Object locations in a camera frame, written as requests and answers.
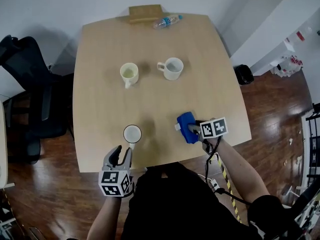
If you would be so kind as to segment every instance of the white cup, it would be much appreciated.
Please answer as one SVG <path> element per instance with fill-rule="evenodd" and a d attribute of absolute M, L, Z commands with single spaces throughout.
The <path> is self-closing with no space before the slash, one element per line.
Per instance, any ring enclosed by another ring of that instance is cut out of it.
<path fill-rule="evenodd" d="M 134 63 L 126 63 L 120 68 L 120 75 L 125 83 L 125 88 L 128 89 L 130 86 L 138 82 L 139 71 L 138 66 Z"/>
<path fill-rule="evenodd" d="M 177 80 L 184 69 L 183 62 L 178 58 L 168 58 L 165 63 L 158 62 L 158 70 L 163 71 L 163 75 L 168 80 Z"/>
<path fill-rule="evenodd" d="M 130 124 L 123 130 L 124 139 L 130 144 L 130 148 L 133 150 L 135 145 L 141 139 L 141 129 L 134 125 Z"/>

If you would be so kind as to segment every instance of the person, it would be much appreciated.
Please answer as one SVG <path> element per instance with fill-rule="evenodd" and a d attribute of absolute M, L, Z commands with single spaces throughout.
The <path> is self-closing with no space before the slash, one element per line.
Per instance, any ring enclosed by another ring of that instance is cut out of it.
<path fill-rule="evenodd" d="M 214 147 L 217 139 L 209 142 Z M 251 203 L 249 226 L 219 203 L 203 179 L 176 162 L 149 167 L 138 179 L 121 239 L 263 239 L 281 231 L 285 209 L 269 194 L 257 171 L 223 139 L 217 152 L 239 195 Z M 88 240 L 115 239 L 120 205 L 121 198 L 106 198 Z"/>

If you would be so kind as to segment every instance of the black shirt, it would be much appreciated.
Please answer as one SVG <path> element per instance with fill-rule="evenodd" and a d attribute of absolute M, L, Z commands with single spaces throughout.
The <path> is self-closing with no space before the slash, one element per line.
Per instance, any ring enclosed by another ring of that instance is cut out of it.
<path fill-rule="evenodd" d="M 279 199 L 266 195 L 250 205 L 250 226 L 241 224 L 194 172 L 179 163 L 165 171 L 168 178 L 152 169 L 138 179 L 121 239 L 262 239 L 258 228 L 267 233 L 283 219 Z"/>

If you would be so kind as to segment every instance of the black cable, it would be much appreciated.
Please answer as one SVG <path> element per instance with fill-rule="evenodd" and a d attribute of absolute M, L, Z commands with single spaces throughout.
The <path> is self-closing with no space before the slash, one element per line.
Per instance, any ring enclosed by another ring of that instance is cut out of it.
<path fill-rule="evenodd" d="M 213 193 L 215 194 L 215 193 L 218 193 L 218 194 L 220 194 L 220 195 L 222 195 L 222 194 L 227 194 L 228 196 L 230 196 L 230 197 L 232 197 L 233 199 L 235 199 L 235 200 L 237 200 L 237 201 L 239 201 L 239 202 L 241 202 L 241 203 L 243 203 L 243 204 L 245 204 L 245 205 L 247 205 L 247 206 L 250 206 L 252 203 L 251 202 L 247 202 L 247 201 L 245 201 L 245 200 L 243 200 L 243 199 L 240 199 L 240 198 L 238 198 L 238 197 L 236 197 L 235 195 L 233 195 L 233 194 L 230 194 L 228 191 L 226 191 L 223 187 L 220 187 L 220 188 L 218 188 L 216 191 L 214 191 Z"/>
<path fill-rule="evenodd" d="M 216 150 L 219 146 L 221 138 L 222 138 L 222 136 L 218 137 L 218 140 L 216 141 L 215 147 L 214 147 L 211 155 L 209 156 L 209 158 L 205 162 L 205 183 L 207 183 L 207 184 L 208 184 L 207 179 L 208 179 L 208 173 L 209 173 L 209 162 L 210 162 L 211 158 L 214 156 L 214 154 L 216 153 Z"/>
<path fill-rule="evenodd" d="M 3 94 L 0 94 L 0 96 L 3 96 L 3 97 L 6 97 L 6 98 L 10 99 L 10 97 L 8 97 L 6 95 L 3 95 Z"/>

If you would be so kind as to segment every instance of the plastic water bottle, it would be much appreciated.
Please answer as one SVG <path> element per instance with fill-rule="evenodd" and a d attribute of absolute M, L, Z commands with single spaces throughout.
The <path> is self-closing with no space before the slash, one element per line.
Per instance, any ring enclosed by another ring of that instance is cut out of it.
<path fill-rule="evenodd" d="M 164 27 L 175 24 L 180 20 L 182 20 L 182 15 L 173 14 L 168 17 L 157 19 L 153 23 L 153 28 L 156 30 L 163 29 Z"/>

